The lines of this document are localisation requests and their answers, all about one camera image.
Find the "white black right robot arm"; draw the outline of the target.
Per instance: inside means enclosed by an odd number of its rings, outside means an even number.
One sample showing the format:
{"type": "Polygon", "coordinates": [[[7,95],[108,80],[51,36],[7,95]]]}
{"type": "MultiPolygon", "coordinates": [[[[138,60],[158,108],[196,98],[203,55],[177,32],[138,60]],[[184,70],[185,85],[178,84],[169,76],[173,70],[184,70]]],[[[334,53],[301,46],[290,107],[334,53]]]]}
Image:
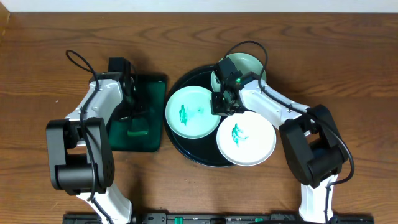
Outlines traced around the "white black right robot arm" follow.
{"type": "Polygon", "coordinates": [[[301,183],[303,220],[328,223],[333,188],[354,174],[353,157],[330,111],[296,103],[265,82],[238,80],[211,94],[213,114],[225,116],[216,142],[220,153],[240,166],[254,166],[272,154],[279,131],[290,171],[301,183]]]}

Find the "pale green plate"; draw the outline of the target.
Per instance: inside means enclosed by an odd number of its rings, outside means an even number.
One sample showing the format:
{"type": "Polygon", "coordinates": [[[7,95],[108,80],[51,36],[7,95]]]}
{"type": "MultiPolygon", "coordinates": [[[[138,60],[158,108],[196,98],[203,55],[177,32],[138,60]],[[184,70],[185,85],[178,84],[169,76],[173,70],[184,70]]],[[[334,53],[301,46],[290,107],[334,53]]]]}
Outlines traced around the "pale green plate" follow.
{"type": "MultiPolygon", "coordinates": [[[[236,69],[241,71],[243,75],[247,75],[249,72],[260,75],[260,72],[263,68],[263,64],[260,62],[260,60],[251,54],[238,52],[227,55],[227,58],[231,59],[236,69]]],[[[221,84],[216,76],[215,71],[211,73],[210,82],[212,92],[221,91],[221,84]]]]}

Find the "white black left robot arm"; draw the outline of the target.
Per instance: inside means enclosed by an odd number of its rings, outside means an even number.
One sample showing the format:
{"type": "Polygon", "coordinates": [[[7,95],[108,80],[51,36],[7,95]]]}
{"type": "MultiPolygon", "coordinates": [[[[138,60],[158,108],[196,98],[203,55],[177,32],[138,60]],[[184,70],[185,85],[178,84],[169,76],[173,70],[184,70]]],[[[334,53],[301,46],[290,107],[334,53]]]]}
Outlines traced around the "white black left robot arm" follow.
{"type": "Polygon", "coordinates": [[[131,223],[132,203],[114,183],[114,157],[106,125],[123,102],[123,74],[99,73],[78,107],[46,127],[50,181],[99,215],[101,223],[131,223]]]}

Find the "green scrub sponge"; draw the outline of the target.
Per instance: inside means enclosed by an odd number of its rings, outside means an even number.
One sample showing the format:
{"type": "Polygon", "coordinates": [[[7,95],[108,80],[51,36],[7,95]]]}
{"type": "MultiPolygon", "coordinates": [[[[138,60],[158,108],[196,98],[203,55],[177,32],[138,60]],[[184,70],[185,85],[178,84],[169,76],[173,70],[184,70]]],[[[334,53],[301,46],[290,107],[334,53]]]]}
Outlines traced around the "green scrub sponge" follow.
{"type": "Polygon", "coordinates": [[[134,118],[131,121],[130,127],[127,129],[129,137],[144,136],[149,132],[149,123],[145,118],[134,118]]]}

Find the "light green plate with stain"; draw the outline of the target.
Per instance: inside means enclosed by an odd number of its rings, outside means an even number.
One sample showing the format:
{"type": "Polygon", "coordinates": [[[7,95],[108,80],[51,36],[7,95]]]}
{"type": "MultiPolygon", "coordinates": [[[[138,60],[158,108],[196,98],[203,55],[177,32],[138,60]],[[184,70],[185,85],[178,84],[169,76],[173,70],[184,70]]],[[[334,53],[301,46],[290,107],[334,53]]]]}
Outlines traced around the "light green plate with stain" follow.
{"type": "Polygon", "coordinates": [[[211,112],[211,91],[200,86],[187,86],[172,94],[165,118],[175,134],[187,139],[209,135],[221,120],[221,116],[211,112]]]}

